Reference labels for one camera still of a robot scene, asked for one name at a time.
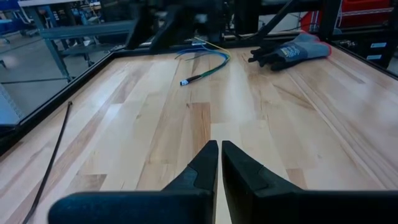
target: red storage bin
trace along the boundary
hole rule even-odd
[[[389,7],[391,7],[390,0],[343,0],[341,10],[343,12],[357,12],[376,9],[387,9]],[[383,22],[388,21],[389,14],[390,12],[378,12],[355,16],[343,16],[340,27],[357,27],[382,24]],[[312,12],[308,12],[308,14],[303,17],[301,24],[310,24],[311,17]],[[320,23],[321,18],[322,12],[320,12],[319,14],[317,21],[318,24]],[[309,27],[310,26],[303,26],[302,29],[308,31]]]

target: yellow wire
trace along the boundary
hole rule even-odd
[[[229,50],[226,50],[226,49],[224,49],[224,48],[222,48],[222,47],[219,47],[219,46],[217,46],[217,45],[215,45],[215,44],[212,44],[212,43],[210,43],[210,42],[207,42],[207,41],[205,41],[205,40],[202,40],[202,39],[199,38],[199,37],[195,37],[195,39],[196,39],[196,40],[203,41],[203,42],[206,43],[206,44],[210,44],[211,46],[216,47],[216,48],[218,48],[218,49],[220,49],[220,50],[224,50],[224,51],[229,55],[227,61],[229,61],[229,60],[232,58],[232,54],[231,54],[231,52],[229,52]]]

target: wooden table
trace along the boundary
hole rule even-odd
[[[397,81],[337,49],[279,73],[247,63],[249,50],[232,50],[227,67],[188,86],[180,80],[222,58],[111,62],[71,97],[32,223],[73,192],[159,190],[210,139],[231,140],[303,189],[398,188]],[[30,209],[66,103],[0,159],[0,223],[19,223]],[[229,223],[220,174],[216,220]]]

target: wood grain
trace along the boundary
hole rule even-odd
[[[330,57],[271,72],[251,49],[221,61],[174,54],[118,58],[76,92],[53,171],[31,223],[87,190],[160,190],[210,139],[230,140],[303,189],[398,189],[398,82],[333,49]],[[66,104],[0,157],[0,223],[30,209]],[[230,223],[218,170],[217,223]]]

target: glove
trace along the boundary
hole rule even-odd
[[[331,54],[331,47],[319,42],[319,38],[302,33],[294,40],[284,44],[265,42],[260,49],[252,50],[253,57],[249,62],[259,62],[260,67],[271,64],[272,71],[280,71],[285,68],[315,58],[327,57]]]

